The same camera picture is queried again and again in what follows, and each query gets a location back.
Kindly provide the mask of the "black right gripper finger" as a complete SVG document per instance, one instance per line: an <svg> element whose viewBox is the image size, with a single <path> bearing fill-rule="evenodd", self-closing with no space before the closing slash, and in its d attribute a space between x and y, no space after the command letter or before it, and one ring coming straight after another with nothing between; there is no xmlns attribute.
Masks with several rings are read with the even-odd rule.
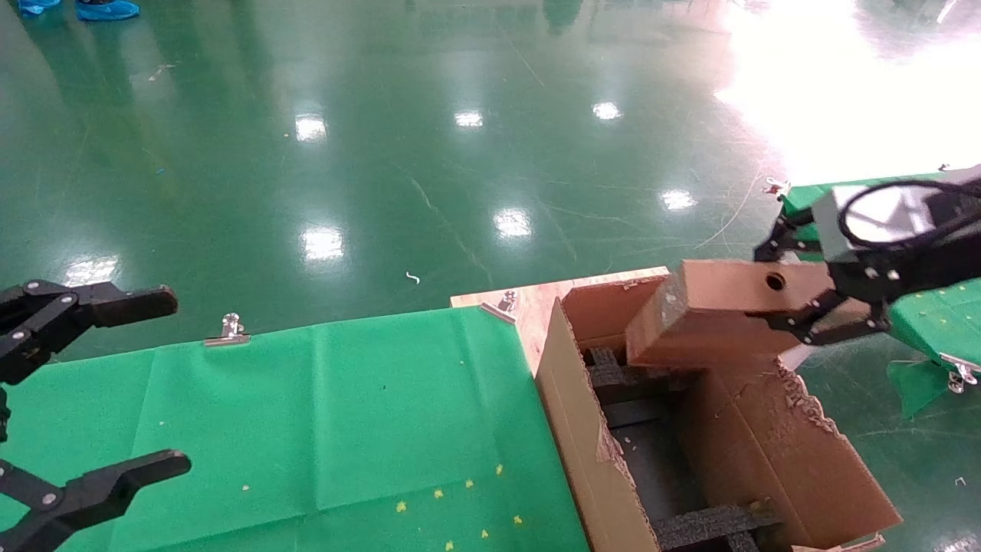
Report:
<svg viewBox="0 0 981 552"><path fill-rule="evenodd" d="M824 290L792 310L749 312L763 319L770 330L793 335L805 345L823 347L892 329L887 305L862 303L837 290Z"/></svg>
<svg viewBox="0 0 981 552"><path fill-rule="evenodd" d="M822 247L818 238L806 240L798 237L800 229L813 223L811 209L792 214L783 209L773 223L768 237L753 249L753 261L775 263L781 261L785 254L821 254Z"/></svg>

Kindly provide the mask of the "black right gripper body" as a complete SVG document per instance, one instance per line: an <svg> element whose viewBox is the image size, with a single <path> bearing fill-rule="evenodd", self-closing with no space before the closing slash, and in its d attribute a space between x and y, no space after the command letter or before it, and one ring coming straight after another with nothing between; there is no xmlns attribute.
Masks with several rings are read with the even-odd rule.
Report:
<svg viewBox="0 0 981 552"><path fill-rule="evenodd" d="M863 303L979 277L977 182L835 186L828 199L828 269Z"/></svg>

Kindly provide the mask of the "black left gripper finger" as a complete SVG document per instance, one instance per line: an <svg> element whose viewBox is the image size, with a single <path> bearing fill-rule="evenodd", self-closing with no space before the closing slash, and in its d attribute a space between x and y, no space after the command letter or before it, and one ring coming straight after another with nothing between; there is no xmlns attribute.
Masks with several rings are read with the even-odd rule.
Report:
<svg viewBox="0 0 981 552"><path fill-rule="evenodd" d="M91 328L171 317L178 308L165 285L126 292L109 281L68 287L32 280L8 287L1 294L1 380L20 384Z"/></svg>
<svg viewBox="0 0 981 552"><path fill-rule="evenodd" d="M1 467L2 494L28 509L2 531L2 549L56 551L78 531L122 517L144 487L187 474L192 460L165 448L85 472L60 487L6 460Z"/></svg>

